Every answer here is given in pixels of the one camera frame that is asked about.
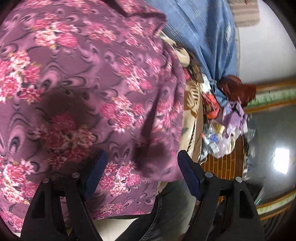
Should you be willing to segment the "purple floral garment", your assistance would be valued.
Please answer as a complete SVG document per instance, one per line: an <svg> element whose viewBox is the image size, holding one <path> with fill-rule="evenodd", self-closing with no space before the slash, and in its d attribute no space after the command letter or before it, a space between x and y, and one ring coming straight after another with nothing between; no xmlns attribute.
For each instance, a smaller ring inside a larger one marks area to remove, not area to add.
<svg viewBox="0 0 296 241"><path fill-rule="evenodd" d="M19 233L41 180L108 163L93 219L152 211L177 164L184 73L144 1L17 1L1 24L1 218Z"/></svg>

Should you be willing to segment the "beige floral leaf blanket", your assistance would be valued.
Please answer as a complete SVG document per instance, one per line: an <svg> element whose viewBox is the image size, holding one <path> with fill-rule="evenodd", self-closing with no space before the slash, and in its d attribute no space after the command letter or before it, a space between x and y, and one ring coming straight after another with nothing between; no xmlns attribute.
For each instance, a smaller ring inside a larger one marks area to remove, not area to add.
<svg viewBox="0 0 296 241"><path fill-rule="evenodd" d="M175 50L183 67L186 87L180 149L186 150L192 160L197 163L201 156L204 123L200 86L203 83L203 76L200 72L200 63L192 52L170 39L164 32L161 32L160 37Z"/></svg>

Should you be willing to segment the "red patterned cloth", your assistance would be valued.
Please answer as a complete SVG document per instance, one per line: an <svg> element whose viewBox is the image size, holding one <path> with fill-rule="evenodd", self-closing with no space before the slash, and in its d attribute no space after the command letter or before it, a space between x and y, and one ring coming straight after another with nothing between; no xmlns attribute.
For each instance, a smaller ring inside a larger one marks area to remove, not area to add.
<svg viewBox="0 0 296 241"><path fill-rule="evenodd" d="M202 92L202 101L207 119L215 119L220 113L220 105L215 96L210 92Z"/></svg>

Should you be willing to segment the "striped beige pillow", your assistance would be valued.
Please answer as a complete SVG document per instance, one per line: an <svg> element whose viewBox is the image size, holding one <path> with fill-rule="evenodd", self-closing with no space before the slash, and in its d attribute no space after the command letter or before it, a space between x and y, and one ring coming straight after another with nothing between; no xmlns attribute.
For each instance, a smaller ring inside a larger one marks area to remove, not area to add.
<svg viewBox="0 0 296 241"><path fill-rule="evenodd" d="M251 27L260 22L257 0L228 0L235 26Z"/></svg>

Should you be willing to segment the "dark red cloth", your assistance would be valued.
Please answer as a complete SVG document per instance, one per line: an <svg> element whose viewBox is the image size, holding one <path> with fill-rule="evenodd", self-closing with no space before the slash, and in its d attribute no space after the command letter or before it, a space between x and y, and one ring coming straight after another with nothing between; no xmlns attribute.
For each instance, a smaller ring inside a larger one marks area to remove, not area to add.
<svg viewBox="0 0 296 241"><path fill-rule="evenodd" d="M244 84L234 75L223 77L218 83L218 88L230 101L240 102L244 108L249 102L255 99L256 86L252 84Z"/></svg>

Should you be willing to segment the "grey trouser leg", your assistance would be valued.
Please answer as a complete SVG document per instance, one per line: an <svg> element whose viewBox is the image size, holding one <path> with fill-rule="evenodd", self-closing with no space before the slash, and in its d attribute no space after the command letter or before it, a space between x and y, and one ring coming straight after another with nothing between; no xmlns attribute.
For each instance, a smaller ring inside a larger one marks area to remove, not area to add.
<svg viewBox="0 0 296 241"><path fill-rule="evenodd" d="M117 240L180 240L195 204L184 179L168 183L156 196L152 212L140 215Z"/></svg>

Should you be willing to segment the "wooden bed frame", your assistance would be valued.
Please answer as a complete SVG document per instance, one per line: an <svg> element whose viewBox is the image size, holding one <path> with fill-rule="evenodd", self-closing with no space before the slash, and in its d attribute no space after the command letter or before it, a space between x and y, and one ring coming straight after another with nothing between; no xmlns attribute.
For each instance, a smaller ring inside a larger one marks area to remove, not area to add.
<svg viewBox="0 0 296 241"><path fill-rule="evenodd" d="M256 96L245 113L258 113L295 105L295 77L256 86Z"/></svg>

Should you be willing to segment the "lilac crumpled cloth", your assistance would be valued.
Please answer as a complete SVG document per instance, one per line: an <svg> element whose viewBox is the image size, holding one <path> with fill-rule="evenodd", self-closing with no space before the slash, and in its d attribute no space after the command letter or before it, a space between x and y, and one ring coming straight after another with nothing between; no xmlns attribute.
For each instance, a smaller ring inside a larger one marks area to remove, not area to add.
<svg viewBox="0 0 296 241"><path fill-rule="evenodd" d="M241 103L230 101L222 111L220 123L225 127L225 136L228 138L235 133L242 134L247 123L247 114L245 114Z"/></svg>

